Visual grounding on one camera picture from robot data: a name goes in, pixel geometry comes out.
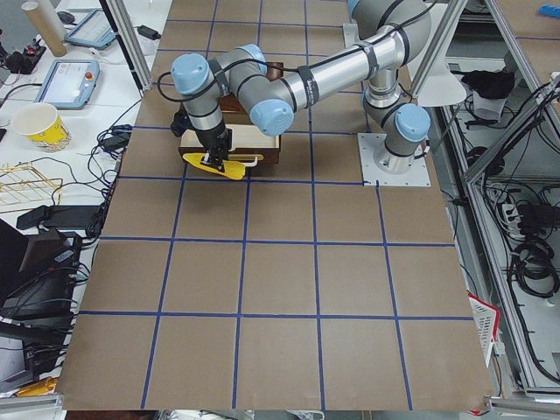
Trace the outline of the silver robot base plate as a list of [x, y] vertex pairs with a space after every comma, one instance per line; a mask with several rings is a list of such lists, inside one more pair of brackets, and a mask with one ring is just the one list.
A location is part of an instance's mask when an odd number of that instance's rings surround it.
[[430, 187], [430, 176], [418, 143], [413, 155], [397, 157], [385, 148], [385, 134], [359, 133], [358, 144], [364, 186]]

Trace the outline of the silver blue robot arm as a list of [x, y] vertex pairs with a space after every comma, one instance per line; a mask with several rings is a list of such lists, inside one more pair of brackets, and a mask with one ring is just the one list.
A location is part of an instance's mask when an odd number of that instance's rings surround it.
[[385, 152], [413, 158], [431, 120], [425, 110], [401, 97], [397, 73], [424, 48], [431, 33], [429, 7], [422, 1], [350, 1], [350, 18], [359, 38], [348, 48], [309, 66], [288, 69], [276, 80], [266, 76], [270, 63], [254, 44], [238, 46], [214, 59], [183, 54], [171, 65], [189, 133], [203, 152], [183, 159], [203, 171], [242, 179], [246, 165], [232, 161], [230, 130], [220, 99], [237, 98], [250, 121], [268, 137], [283, 134], [294, 115], [360, 81], [367, 82], [362, 106], [387, 131]]

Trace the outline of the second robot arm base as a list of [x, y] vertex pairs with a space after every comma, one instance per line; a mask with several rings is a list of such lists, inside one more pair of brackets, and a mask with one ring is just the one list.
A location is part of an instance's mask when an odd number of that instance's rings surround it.
[[399, 158], [414, 154], [431, 127], [428, 112], [401, 97], [397, 70], [380, 70], [368, 80], [362, 105], [385, 133], [386, 150]]

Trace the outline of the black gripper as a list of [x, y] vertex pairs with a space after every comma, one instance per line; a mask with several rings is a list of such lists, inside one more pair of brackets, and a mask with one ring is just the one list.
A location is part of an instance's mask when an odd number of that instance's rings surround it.
[[228, 158], [232, 146], [232, 130], [226, 127], [217, 127], [206, 131], [199, 130], [197, 137], [206, 151], [201, 162], [207, 165], [209, 161], [213, 161], [215, 169], [223, 172], [223, 160]]

